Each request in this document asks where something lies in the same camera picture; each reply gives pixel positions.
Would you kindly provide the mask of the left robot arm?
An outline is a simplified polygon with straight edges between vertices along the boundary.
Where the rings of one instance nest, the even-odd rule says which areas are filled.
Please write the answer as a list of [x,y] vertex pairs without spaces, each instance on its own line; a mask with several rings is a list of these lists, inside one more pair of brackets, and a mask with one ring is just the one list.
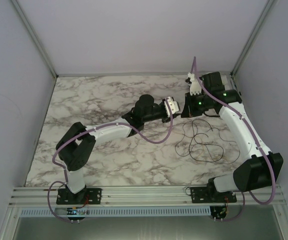
[[54,157],[62,161],[59,166],[64,170],[65,187],[74,196],[86,190],[83,167],[88,162],[94,147],[101,144],[139,135],[149,143],[141,131],[147,122],[161,120],[172,123],[180,111],[173,97],[166,97],[161,103],[144,94],[139,97],[134,107],[118,119],[98,125],[85,126],[81,122],[74,123],[56,145]]

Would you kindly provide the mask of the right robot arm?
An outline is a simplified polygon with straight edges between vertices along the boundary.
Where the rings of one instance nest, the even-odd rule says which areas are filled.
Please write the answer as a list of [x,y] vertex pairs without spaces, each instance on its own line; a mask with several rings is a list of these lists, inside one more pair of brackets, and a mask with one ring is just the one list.
[[182,118],[199,117],[214,110],[227,124],[240,151],[242,164],[232,173],[208,180],[205,193],[214,202],[224,199],[232,192],[249,192],[271,187],[271,196],[264,204],[273,201],[276,181],[284,163],[280,153],[273,153],[262,141],[249,120],[244,104],[235,89],[226,89],[219,72],[196,77],[190,72],[186,83],[189,92],[185,94]]

